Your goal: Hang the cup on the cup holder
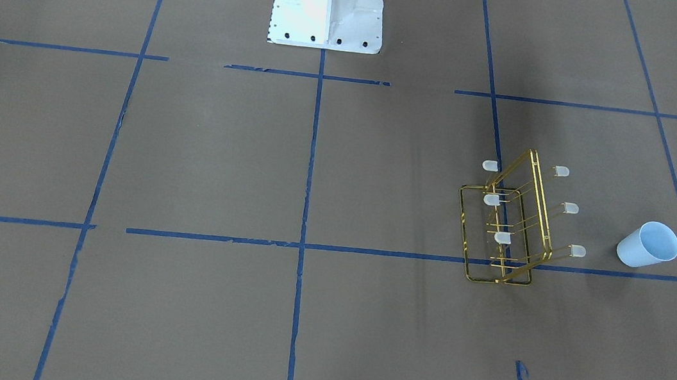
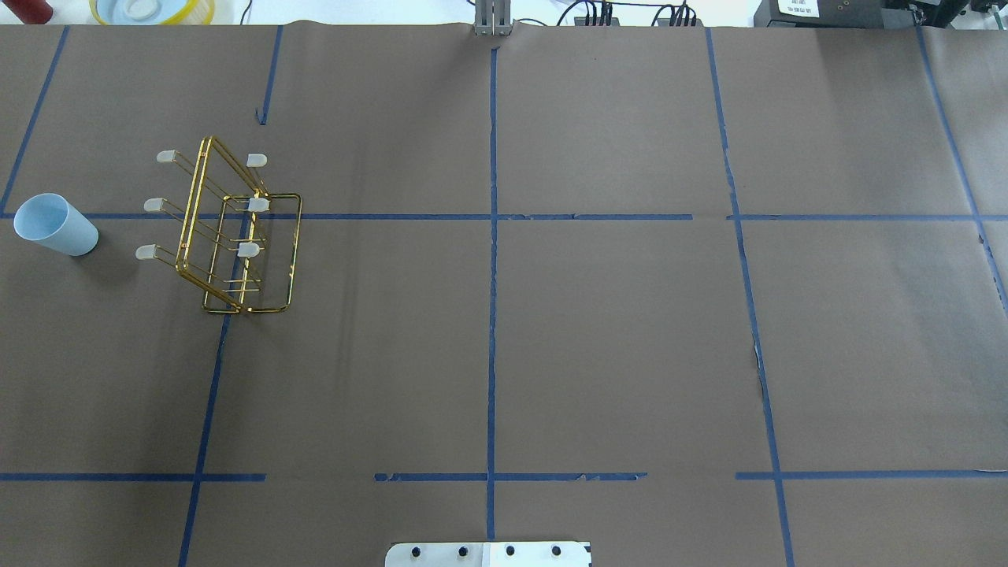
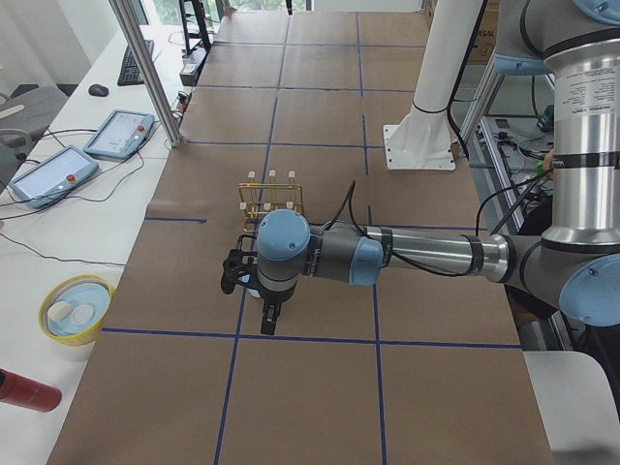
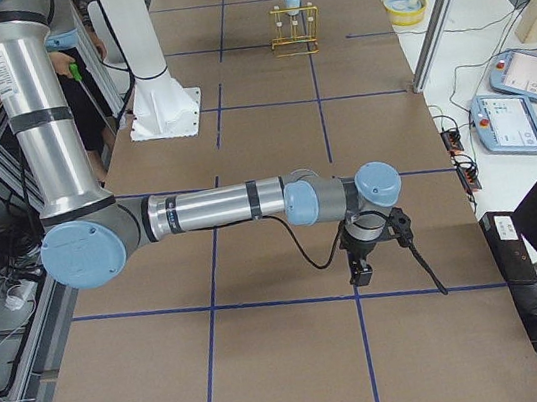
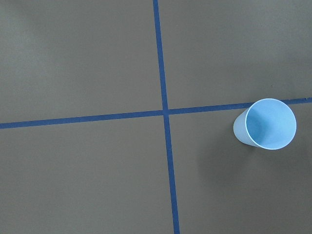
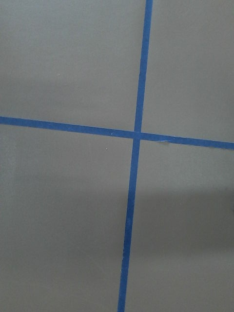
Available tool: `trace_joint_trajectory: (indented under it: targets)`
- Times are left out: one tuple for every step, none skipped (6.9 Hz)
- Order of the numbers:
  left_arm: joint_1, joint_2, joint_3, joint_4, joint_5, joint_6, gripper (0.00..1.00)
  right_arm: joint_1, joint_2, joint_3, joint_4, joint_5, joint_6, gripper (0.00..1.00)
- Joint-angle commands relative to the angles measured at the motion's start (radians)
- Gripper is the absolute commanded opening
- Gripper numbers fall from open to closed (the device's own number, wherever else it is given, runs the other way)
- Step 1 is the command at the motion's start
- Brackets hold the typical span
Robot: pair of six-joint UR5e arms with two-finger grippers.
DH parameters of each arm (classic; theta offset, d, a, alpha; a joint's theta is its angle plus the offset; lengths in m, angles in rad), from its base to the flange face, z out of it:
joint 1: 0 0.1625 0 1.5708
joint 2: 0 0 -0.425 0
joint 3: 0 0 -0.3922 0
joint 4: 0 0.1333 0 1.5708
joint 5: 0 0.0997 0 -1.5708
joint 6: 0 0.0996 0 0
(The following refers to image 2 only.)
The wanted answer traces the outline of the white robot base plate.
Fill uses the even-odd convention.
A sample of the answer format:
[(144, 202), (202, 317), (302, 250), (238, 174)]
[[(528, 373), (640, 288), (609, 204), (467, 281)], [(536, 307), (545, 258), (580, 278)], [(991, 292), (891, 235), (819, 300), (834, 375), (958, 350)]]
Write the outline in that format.
[(385, 566), (591, 566), (591, 546), (577, 541), (400, 543)]

